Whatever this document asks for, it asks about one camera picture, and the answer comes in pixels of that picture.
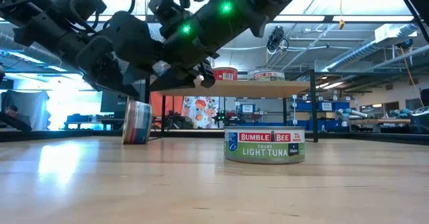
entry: ceiling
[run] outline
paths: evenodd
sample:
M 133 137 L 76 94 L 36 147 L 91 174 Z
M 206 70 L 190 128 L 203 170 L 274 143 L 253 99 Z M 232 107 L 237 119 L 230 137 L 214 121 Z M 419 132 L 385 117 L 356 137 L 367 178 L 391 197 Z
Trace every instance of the ceiling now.
M 128 0 L 103 0 L 108 10 L 105 15 L 111 15 L 118 10 L 124 10 L 129 7 Z M 148 0 L 137 0 L 135 14 L 145 15 L 151 14 L 147 10 Z M 199 7 L 206 2 L 192 3 L 191 11 L 195 12 Z M 305 15 L 340 15 L 341 12 L 345 15 L 409 15 L 407 7 L 402 0 L 293 0 L 283 11 L 282 14 L 305 14 Z M 255 38 L 252 33 L 247 30 L 239 37 L 235 38 L 223 48 L 219 50 L 221 55 L 214 60 L 214 67 L 230 66 L 241 71 L 253 70 L 255 68 L 272 68 L 274 70 L 287 71 L 304 71 L 309 67 L 313 67 L 317 61 L 329 62 L 350 50 L 365 40 L 374 36 L 374 31 L 383 24 L 353 24 L 347 23 L 340 30 L 339 25 L 320 24 L 320 23 L 270 23 L 265 29 L 263 38 Z M 286 39 L 289 41 L 290 50 L 278 52 L 271 55 L 267 52 L 265 46 L 267 38 L 272 33 L 275 26 L 282 26 Z M 22 71 L 52 71 L 46 68 L 48 65 L 60 66 L 66 70 L 71 70 L 67 65 L 62 64 L 57 57 L 34 44 L 30 50 L 17 46 L 13 43 L 12 25 L 0 24 L 0 48 L 7 51 L 10 49 L 24 50 L 29 52 L 29 56 L 45 62 L 45 64 L 37 64 L 31 60 L 22 59 L 13 55 L 3 55 L 0 62 L 6 66 L 8 70 Z M 162 40 L 159 33 L 160 25 L 156 23 L 150 24 L 152 37 L 157 40 Z M 419 35 L 415 40 L 415 47 L 425 46 L 427 43 L 422 40 Z M 317 48 L 315 50 L 306 50 L 305 48 Z M 383 62 L 386 59 L 385 50 L 381 50 L 372 54 L 370 60 L 374 63 Z

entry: shelf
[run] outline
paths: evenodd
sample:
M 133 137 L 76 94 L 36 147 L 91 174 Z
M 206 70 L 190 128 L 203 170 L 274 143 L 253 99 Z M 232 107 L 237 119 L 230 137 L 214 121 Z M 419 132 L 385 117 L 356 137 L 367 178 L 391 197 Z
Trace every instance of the shelf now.
M 309 87 L 310 82 L 217 80 L 209 89 L 197 86 L 193 89 L 173 89 L 160 91 L 160 93 L 166 96 L 287 98 Z

